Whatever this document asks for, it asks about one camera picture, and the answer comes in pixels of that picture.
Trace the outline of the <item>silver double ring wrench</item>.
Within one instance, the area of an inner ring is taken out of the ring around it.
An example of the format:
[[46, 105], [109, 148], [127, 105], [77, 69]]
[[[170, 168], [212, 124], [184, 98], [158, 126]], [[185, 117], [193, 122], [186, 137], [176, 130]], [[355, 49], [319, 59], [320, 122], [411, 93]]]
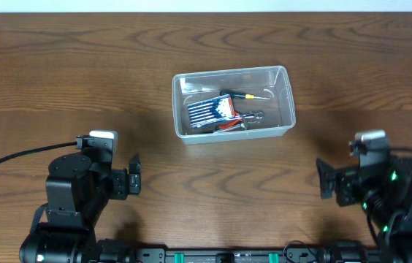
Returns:
[[262, 111], [255, 112], [255, 113], [246, 113], [246, 114], [242, 114], [240, 117], [244, 119], [250, 119], [250, 118], [262, 119], [264, 117], [264, 113]]

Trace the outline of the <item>blue screwdriver bit set case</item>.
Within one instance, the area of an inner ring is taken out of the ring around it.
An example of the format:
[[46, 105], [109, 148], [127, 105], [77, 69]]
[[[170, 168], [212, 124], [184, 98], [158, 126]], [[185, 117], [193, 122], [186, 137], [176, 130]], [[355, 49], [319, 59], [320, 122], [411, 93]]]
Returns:
[[236, 116], [230, 95], [217, 96], [189, 104], [187, 112], [192, 128], [230, 121]]

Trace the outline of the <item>red handled pliers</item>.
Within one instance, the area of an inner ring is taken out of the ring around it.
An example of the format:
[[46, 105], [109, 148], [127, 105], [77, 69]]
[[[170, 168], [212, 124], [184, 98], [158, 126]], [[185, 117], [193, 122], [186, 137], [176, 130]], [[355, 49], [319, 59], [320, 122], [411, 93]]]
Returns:
[[237, 126], [238, 126], [238, 127], [241, 127], [241, 123], [242, 123], [242, 122], [243, 122], [242, 119], [237, 119], [237, 120], [232, 121], [231, 123], [217, 126], [217, 127], [215, 128], [215, 130], [218, 131], [218, 130], [222, 130], [222, 129], [228, 129], [228, 128], [232, 128], [232, 127], [237, 127]]

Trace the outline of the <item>black yellow screwdriver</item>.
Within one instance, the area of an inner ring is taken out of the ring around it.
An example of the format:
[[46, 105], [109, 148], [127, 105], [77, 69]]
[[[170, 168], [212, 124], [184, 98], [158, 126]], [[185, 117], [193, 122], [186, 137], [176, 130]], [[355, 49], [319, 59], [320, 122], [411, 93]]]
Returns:
[[238, 91], [228, 91], [228, 90], [222, 90], [220, 91], [221, 96], [228, 95], [231, 98], [236, 98], [236, 99], [258, 99], [258, 100], [270, 100], [268, 97], [262, 97], [262, 96], [255, 96], [253, 94], [247, 94], [244, 92], [238, 92]]

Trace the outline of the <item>small claw hammer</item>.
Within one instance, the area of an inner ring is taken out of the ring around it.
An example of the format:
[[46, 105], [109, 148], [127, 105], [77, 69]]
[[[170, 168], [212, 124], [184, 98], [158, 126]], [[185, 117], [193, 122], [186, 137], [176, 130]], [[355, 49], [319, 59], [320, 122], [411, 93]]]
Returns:
[[247, 123], [236, 123], [235, 125], [218, 126], [216, 130], [213, 131], [213, 133], [216, 134], [216, 133], [230, 132], [230, 131], [234, 131], [237, 129], [247, 130], [248, 127], [249, 125]]

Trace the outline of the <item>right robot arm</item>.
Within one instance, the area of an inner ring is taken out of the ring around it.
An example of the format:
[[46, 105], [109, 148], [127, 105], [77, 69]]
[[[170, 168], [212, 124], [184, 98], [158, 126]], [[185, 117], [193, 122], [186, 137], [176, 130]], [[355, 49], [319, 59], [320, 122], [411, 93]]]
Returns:
[[320, 248], [319, 262], [412, 262], [412, 158], [385, 139], [349, 143], [356, 166], [335, 169], [317, 159], [321, 198], [360, 205], [376, 248], [340, 241]]

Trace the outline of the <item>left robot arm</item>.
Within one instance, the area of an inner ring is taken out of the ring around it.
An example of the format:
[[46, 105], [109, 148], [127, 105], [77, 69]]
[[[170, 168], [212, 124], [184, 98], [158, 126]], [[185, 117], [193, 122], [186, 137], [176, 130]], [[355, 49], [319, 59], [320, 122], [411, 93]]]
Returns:
[[95, 226], [111, 199], [141, 192], [139, 156], [113, 169], [116, 131], [95, 130], [76, 139], [76, 153], [54, 159], [45, 182], [47, 203], [39, 207], [19, 251], [21, 262], [135, 262], [121, 241], [97, 240]]

